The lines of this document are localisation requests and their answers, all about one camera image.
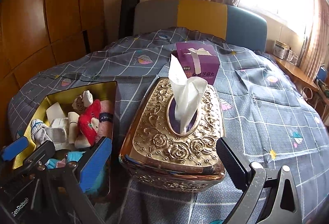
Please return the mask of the red and beige sock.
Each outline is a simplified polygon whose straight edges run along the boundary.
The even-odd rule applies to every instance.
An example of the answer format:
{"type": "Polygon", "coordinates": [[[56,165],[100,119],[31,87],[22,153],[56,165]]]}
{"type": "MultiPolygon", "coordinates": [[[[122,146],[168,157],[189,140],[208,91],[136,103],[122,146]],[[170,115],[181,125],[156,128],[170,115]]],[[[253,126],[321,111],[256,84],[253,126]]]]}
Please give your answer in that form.
{"type": "Polygon", "coordinates": [[[80,134],[75,140],[75,148],[83,149],[94,145],[99,127],[101,105],[98,99],[79,116],[78,130],[80,134]]]}

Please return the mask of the white sock blue band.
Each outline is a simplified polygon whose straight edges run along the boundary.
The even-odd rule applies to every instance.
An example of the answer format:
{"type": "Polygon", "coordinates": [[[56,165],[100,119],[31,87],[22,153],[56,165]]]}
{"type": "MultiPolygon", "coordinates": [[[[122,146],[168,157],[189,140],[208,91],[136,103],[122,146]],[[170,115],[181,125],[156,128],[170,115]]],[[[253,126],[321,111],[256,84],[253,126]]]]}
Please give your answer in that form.
{"type": "Polygon", "coordinates": [[[31,122],[31,139],[39,147],[46,141],[51,141],[50,127],[48,127],[42,120],[33,119],[31,122]]]}

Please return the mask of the white folded sock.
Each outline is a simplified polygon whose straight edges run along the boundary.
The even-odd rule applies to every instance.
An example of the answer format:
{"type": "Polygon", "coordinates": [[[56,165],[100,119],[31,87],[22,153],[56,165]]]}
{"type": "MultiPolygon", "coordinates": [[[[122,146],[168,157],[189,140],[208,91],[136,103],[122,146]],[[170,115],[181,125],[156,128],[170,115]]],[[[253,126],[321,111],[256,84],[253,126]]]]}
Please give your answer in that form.
{"type": "Polygon", "coordinates": [[[52,121],[49,137],[56,150],[69,149],[69,120],[67,117],[56,118],[52,121]]]}

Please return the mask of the white rectangular pad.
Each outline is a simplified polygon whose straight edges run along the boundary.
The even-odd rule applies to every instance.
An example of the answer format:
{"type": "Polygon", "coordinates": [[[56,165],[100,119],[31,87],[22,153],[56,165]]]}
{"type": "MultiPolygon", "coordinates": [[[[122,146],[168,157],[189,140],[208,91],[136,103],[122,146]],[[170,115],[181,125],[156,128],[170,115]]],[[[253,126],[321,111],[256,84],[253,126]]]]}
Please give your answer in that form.
{"type": "Polygon", "coordinates": [[[46,115],[49,123],[52,123],[54,119],[65,118],[65,114],[58,102],[52,104],[47,110],[46,115]]]}

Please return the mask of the gold tin box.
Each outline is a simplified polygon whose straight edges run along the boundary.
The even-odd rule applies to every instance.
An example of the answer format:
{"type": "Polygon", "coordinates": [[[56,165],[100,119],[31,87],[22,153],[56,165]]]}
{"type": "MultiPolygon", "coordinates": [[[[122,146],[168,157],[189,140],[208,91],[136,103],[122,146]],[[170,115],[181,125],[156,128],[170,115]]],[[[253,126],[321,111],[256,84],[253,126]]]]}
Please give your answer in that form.
{"type": "MultiPolygon", "coordinates": [[[[34,119],[42,120],[45,124],[50,125],[54,119],[67,117],[70,113],[81,115],[87,109],[82,102],[83,92],[89,91],[90,95],[93,96],[93,101],[96,99],[103,101],[109,100],[112,104],[113,110],[119,109],[119,105],[115,105],[116,101],[119,101],[120,93],[118,88],[118,83],[116,81],[109,82],[99,82],[90,85],[84,85],[75,87],[72,89],[60,91],[54,94],[45,96],[40,102],[38,108],[35,110],[33,116],[30,117],[30,122],[24,131],[24,136],[27,137],[29,141],[29,146],[19,153],[13,162],[13,169],[22,166],[23,161],[36,149],[36,144],[31,139],[31,123],[34,119]],[[49,118],[47,116],[47,110],[53,106],[53,104],[59,104],[63,114],[65,116],[54,116],[49,118]]],[[[97,193],[91,194],[91,197],[96,200],[96,202],[103,203],[102,201],[108,200],[110,194],[110,157],[104,164],[104,177],[102,181],[101,188],[98,189],[97,193]]]]}

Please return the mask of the beige ribbed sock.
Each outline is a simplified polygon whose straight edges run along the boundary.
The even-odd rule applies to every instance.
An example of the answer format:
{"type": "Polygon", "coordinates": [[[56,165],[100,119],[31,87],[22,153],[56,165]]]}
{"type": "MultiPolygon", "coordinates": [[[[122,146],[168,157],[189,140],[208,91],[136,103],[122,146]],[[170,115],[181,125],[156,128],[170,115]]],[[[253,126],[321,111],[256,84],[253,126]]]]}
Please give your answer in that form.
{"type": "Polygon", "coordinates": [[[69,112],[67,117],[69,121],[69,143],[74,144],[78,135],[79,135],[79,128],[78,128],[78,120],[79,120],[79,114],[72,111],[69,112]]]}

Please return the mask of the gold ornate tissue box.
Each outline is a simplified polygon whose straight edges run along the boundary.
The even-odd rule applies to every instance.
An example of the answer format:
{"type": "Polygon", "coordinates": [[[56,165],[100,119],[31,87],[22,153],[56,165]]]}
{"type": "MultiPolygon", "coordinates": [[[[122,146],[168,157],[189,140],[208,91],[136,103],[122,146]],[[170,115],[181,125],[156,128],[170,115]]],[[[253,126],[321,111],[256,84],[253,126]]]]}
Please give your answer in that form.
{"type": "Polygon", "coordinates": [[[159,78],[145,95],[119,152],[119,162],[135,181],[179,192],[202,192],[220,183],[225,168],[216,142],[225,136],[220,99],[207,86],[192,126],[174,129],[175,108],[168,78],[159,78]]]}

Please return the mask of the white sock with scrunchie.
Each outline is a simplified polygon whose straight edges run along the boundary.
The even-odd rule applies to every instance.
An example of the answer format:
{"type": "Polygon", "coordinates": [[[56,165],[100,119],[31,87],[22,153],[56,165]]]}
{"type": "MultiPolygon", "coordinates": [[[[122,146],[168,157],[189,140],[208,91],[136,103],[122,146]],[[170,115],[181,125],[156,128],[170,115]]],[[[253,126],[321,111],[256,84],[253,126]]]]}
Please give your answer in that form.
{"type": "Polygon", "coordinates": [[[82,114],[93,103],[93,101],[93,95],[87,90],[74,99],[72,107],[78,114],[82,114]]]}

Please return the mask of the wooden desk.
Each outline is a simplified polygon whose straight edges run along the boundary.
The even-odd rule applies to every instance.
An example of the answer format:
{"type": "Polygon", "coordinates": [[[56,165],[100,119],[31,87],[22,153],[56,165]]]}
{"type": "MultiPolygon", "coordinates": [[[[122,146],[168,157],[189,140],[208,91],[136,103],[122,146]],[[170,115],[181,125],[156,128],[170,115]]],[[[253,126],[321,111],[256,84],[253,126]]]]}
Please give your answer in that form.
{"type": "Polygon", "coordinates": [[[312,81],[311,78],[309,78],[299,67],[296,67],[288,61],[282,60],[274,55],[270,56],[275,59],[278,67],[289,76],[292,82],[299,83],[302,87],[308,87],[312,91],[315,91],[316,93],[326,97],[321,88],[314,81],[312,81]]]}

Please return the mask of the white tissue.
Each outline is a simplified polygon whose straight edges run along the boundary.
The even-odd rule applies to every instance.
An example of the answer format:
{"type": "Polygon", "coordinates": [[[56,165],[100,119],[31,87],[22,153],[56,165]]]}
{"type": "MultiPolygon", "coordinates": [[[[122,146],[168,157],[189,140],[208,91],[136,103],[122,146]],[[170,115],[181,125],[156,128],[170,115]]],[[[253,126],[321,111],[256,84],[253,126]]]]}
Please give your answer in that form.
{"type": "Polygon", "coordinates": [[[187,128],[197,111],[207,88],[207,81],[201,77],[187,78],[179,60],[171,55],[168,78],[175,99],[175,120],[180,124],[180,134],[187,128]]]}

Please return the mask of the wooden wardrobe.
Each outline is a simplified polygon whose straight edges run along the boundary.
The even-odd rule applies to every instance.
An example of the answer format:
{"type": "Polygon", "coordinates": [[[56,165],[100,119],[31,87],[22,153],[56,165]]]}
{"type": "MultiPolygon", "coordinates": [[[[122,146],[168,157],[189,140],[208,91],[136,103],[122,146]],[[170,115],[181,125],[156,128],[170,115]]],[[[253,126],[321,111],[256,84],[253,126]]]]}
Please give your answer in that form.
{"type": "Polygon", "coordinates": [[[1,145],[8,105],[32,76],[105,44],[103,0],[1,0],[1,145]]]}

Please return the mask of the small radio on desk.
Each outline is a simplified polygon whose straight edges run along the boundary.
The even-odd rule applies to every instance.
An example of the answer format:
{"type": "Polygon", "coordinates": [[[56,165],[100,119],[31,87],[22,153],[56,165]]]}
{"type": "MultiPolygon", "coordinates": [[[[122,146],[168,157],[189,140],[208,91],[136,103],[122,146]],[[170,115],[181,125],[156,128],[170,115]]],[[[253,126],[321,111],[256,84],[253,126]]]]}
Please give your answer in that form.
{"type": "Polygon", "coordinates": [[[291,47],[289,45],[276,40],[273,49],[273,55],[281,60],[286,60],[290,50],[291,47]]]}

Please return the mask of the purple cardboard box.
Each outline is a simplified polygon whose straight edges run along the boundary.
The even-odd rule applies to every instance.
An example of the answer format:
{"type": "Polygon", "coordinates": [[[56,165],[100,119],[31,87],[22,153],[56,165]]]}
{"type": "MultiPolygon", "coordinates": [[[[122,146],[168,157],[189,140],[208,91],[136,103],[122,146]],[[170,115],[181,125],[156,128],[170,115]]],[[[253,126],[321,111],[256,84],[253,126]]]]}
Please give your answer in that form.
{"type": "Polygon", "coordinates": [[[176,53],[187,78],[201,77],[214,85],[220,61],[213,45],[204,41],[176,43],[176,53]]]}

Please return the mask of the grey yellow blue headboard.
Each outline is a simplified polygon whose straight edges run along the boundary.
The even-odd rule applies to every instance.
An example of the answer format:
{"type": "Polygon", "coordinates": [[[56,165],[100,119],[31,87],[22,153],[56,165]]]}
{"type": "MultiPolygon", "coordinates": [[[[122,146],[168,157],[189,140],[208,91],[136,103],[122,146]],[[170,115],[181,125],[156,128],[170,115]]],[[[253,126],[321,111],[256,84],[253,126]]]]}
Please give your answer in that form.
{"type": "Polygon", "coordinates": [[[214,35],[252,51],[266,48],[266,20],[239,7],[202,0],[149,0],[136,6],[135,35],[169,27],[214,35]]]}

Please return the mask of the black rolled mat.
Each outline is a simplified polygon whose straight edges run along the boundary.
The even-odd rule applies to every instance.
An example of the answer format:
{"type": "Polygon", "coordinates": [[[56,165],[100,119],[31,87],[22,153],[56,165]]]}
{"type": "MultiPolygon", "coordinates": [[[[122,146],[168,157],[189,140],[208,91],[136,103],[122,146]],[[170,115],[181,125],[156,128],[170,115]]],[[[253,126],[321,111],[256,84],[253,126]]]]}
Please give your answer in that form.
{"type": "Polygon", "coordinates": [[[118,38],[133,35],[134,15],[140,0],[121,0],[118,38]]]}

